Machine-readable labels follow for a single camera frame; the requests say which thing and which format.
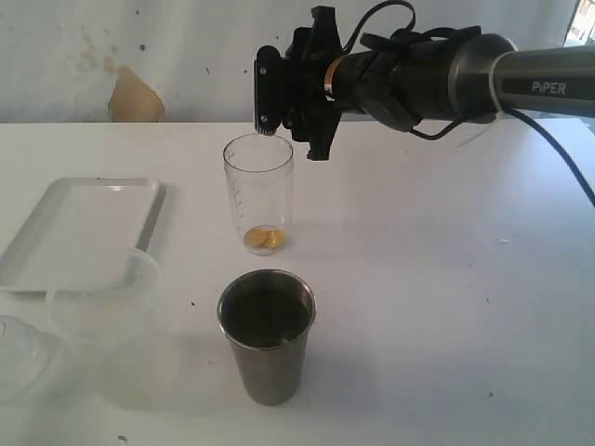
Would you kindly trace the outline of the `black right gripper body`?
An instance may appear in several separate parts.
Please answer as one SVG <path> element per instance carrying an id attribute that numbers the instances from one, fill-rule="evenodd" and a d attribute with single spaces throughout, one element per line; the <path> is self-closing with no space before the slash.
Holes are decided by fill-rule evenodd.
<path id="1" fill-rule="evenodd" d="M 314 7 L 313 24 L 299 27 L 284 54 L 263 46 L 254 61 L 254 124 L 262 135 L 279 127 L 310 145 L 307 158 L 327 161 L 341 111 L 327 99 L 324 77 L 342 55 L 332 7 Z"/>

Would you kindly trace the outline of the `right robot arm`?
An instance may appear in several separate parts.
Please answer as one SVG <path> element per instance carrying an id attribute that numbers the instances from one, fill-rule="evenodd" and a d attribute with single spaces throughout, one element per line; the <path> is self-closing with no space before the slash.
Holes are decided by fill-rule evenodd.
<path id="1" fill-rule="evenodd" d="M 356 28 L 342 42 L 332 7 L 311 14 L 285 52 L 258 50 L 254 122 L 263 135 L 286 128 L 313 161 L 329 158 L 347 113 L 405 133 L 426 119 L 488 123 L 506 108 L 594 113 L 592 46 L 520 51 L 478 26 L 418 33 L 407 25 L 388 37 Z"/>

